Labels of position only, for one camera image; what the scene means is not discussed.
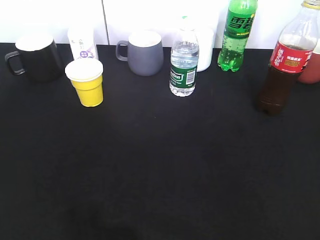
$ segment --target sprite bottle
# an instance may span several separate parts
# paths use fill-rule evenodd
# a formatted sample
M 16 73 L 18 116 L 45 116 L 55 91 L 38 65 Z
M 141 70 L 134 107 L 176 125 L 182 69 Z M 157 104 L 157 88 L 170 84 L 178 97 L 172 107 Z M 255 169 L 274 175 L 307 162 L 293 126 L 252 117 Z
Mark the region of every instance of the sprite bottle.
M 242 65 L 257 7 L 258 0 L 231 0 L 218 57 L 218 65 L 223 71 L 236 72 Z

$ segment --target brown liquid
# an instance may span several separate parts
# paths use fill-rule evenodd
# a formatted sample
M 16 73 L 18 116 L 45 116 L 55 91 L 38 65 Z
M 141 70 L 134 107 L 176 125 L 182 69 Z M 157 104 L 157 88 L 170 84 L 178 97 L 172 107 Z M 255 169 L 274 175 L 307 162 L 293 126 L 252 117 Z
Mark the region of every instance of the brown liquid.
M 313 53 L 305 70 L 298 78 L 304 84 L 315 84 L 320 82 L 320 54 Z
M 264 86 L 258 95 L 257 108 L 271 116 L 279 114 L 300 74 L 286 73 L 269 66 Z

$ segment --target cola bottle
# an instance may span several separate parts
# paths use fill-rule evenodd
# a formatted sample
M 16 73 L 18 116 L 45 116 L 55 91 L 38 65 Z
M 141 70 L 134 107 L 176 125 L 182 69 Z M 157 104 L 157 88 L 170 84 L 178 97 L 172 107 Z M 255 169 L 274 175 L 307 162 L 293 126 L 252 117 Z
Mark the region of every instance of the cola bottle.
M 320 0 L 304 0 L 299 14 L 282 30 L 257 97 L 260 111 L 273 116 L 285 107 L 293 85 L 317 45 L 319 10 Z

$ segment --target mug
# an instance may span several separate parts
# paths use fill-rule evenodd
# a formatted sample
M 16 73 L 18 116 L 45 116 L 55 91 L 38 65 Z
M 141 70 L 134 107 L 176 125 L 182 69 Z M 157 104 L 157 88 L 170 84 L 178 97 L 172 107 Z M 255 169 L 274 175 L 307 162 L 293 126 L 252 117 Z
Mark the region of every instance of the mug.
M 4 57 L 13 75 L 18 76 L 25 73 L 32 82 L 49 82 L 63 74 L 64 65 L 51 35 L 26 35 L 16 41 L 15 47 L 17 51 L 10 52 Z M 12 68 L 10 59 L 13 57 L 20 58 L 22 69 Z
M 121 56 L 119 46 L 127 46 L 127 57 Z M 160 71 L 164 63 L 161 36 L 154 31 L 132 33 L 128 41 L 119 41 L 115 55 L 120 61 L 127 61 L 132 72 L 140 76 L 151 76 Z

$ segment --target white lid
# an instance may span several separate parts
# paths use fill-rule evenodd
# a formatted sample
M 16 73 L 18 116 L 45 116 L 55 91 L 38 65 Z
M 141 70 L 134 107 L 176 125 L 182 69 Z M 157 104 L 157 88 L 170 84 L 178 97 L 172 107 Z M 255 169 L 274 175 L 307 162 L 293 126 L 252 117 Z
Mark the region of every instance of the white lid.
M 76 82 L 89 82 L 104 71 L 103 64 L 95 58 L 79 58 L 65 67 L 66 76 Z
M 54 38 L 46 33 L 28 34 L 19 38 L 15 47 L 22 51 L 33 52 L 44 49 L 53 42 Z
M 140 48 L 155 46 L 161 42 L 161 35 L 155 31 L 136 31 L 129 38 L 129 43 Z

